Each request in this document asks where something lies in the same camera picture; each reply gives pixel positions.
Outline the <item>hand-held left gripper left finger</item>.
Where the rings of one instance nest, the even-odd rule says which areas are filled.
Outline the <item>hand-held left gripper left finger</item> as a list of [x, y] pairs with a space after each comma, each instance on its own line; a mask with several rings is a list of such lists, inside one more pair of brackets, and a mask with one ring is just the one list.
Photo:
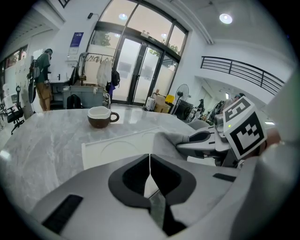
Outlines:
[[67, 240], [162, 240], [143, 195], [149, 155], [84, 170], [48, 193], [31, 215]]

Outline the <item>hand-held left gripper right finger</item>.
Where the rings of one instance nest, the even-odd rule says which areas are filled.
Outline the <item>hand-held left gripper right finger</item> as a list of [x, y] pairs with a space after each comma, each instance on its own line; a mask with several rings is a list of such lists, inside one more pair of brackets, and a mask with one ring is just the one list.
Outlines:
[[150, 236], [230, 236], [237, 214], [232, 190], [239, 171], [150, 156], [151, 176], [165, 198], [163, 227]]

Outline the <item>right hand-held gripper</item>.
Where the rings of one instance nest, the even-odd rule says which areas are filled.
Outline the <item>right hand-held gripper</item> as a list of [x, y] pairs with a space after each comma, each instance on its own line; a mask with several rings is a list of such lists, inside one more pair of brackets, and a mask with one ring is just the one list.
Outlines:
[[267, 133], [256, 106], [244, 95], [227, 99], [214, 117], [216, 140], [208, 141], [214, 132], [199, 131], [176, 150], [194, 158], [214, 158], [216, 166], [236, 167], [239, 162], [260, 152]]

